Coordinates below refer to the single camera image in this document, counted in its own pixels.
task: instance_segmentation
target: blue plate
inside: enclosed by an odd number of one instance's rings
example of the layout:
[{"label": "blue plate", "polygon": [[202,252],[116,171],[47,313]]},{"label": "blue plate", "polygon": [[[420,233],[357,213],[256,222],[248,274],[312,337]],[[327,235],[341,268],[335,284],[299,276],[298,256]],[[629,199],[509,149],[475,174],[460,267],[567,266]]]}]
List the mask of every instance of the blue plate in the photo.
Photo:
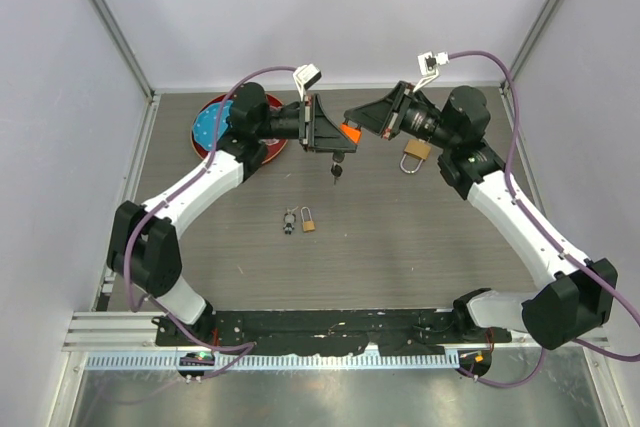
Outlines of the blue plate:
[{"label": "blue plate", "polygon": [[[218,128],[218,138],[227,130],[227,117],[229,117],[229,109],[233,104],[233,100],[227,100],[226,105],[222,109],[222,119],[220,119],[220,126]],[[213,143],[213,127],[218,118],[220,112],[220,102],[211,104],[204,109],[193,124],[192,132],[193,138],[207,152],[211,151],[211,144]]]}]

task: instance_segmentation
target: white wall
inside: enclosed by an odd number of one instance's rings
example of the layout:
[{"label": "white wall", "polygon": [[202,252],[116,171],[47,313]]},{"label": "white wall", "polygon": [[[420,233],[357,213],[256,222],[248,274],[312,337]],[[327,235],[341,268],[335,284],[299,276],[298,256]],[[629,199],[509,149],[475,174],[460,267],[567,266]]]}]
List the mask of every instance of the white wall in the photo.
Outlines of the white wall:
[{"label": "white wall", "polygon": [[144,99],[87,0],[0,0],[0,411],[40,426],[98,286]]},{"label": "white wall", "polygon": [[[395,84],[417,80],[426,50],[486,49],[510,62],[544,0],[107,2],[154,87],[215,90],[282,63],[314,62],[324,83]],[[465,61],[443,80],[500,75]]]},{"label": "white wall", "polygon": [[[607,257],[618,288],[640,307],[640,12],[637,0],[564,0],[518,88],[543,202],[594,259]],[[612,350],[640,352],[640,329],[616,305]],[[640,366],[614,363],[640,425]]]}]

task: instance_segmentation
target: gray floor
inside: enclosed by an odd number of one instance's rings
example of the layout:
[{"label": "gray floor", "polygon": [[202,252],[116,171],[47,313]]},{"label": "gray floor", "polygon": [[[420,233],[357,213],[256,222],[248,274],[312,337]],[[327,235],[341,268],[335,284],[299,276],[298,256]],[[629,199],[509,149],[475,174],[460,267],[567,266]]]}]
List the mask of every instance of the gray floor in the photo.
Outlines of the gray floor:
[{"label": "gray floor", "polygon": [[[488,377],[520,380],[539,355],[539,348],[498,349]],[[506,390],[476,384],[453,370],[230,372],[202,384],[168,385],[176,378],[171,371],[86,372],[71,425],[606,425],[582,349],[577,347],[550,353],[529,384]]]},{"label": "gray floor", "polygon": [[[322,92],[335,121],[386,91]],[[429,89],[440,107],[448,89]],[[274,93],[284,101],[292,92]],[[497,89],[486,89],[493,120],[487,139],[506,155],[510,127]],[[138,201],[164,191],[199,159],[189,131],[212,94],[164,95]],[[398,162],[407,137],[363,134],[337,186],[331,158],[296,142],[197,219],[181,240],[184,275],[220,309],[446,307],[478,287],[530,291],[523,264],[493,226],[440,177],[434,149],[414,176]],[[515,169],[521,185],[521,165]],[[282,233],[286,208],[309,206],[316,232]],[[110,310],[124,310],[116,285]]]}]

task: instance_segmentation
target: wooden tabletop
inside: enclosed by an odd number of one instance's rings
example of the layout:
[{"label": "wooden tabletop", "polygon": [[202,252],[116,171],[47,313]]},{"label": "wooden tabletop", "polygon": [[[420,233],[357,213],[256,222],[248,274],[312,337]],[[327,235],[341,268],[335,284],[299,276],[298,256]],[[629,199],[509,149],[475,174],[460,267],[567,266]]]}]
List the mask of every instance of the wooden tabletop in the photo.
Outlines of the wooden tabletop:
[{"label": "wooden tabletop", "polygon": [[[449,89],[427,89],[440,108]],[[384,90],[321,93],[336,121]],[[492,121],[487,140],[506,156],[511,129],[496,88],[484,89]],[[275,92],[283,101],[295,93]],[[166,190],[199,159],[189,132],[215,94],[163,95],[137,201]],[[331,156],[290,141],[282,154],[219,199],[180,242],[183,274],[218,309],[450,307],[479,287],[531,291],[533,282],[506,241],[441,178],[438,149],[416,175],[399,161],[408,137],[364,133],[336,186]],[[527,191],[519,162],[515,175]],[[316,231],[283,234],[287,208],[308,206]],[[110,310],[126,309],[122,284]]]}]

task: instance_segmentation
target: brass padlock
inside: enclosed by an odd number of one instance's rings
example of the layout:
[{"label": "brass padlock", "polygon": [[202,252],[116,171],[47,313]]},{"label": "brass padlock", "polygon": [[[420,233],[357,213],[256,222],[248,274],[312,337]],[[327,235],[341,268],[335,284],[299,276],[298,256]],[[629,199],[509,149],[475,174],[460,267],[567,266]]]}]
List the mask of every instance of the brass padlock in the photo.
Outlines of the brass padlock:
[{"label": "brass padlock", "polygon": [[[422,163],[427,160],[430,152],[431,146],[424,140],[409,140],[409,142],[407,142],[407,146],[404,148],[404,155],[400,160],[400,170],[402,170],[405,174],[415,174],[416,172],[418,172],[418,170],[420,170],[420,167],[422,167]],[[418,165],[413,170],[409,170],[404,166],[404,161],[406,160],[407,155],[413,157],[414,159],[418,159]]]},{"label": "brass padlock", "polygon": [[[308,220],[305,220],[305,214],[304,211],[307,211],[307,215],[306,217],[308,217]],[[316,230],[316,224],[313,221],[313,219],[311,218],[311,210],[309,209],[309,207],[303,207],[300,209],[300,217],[302,218],[302,231],[303,232],[313,232],[314,230]]]}]

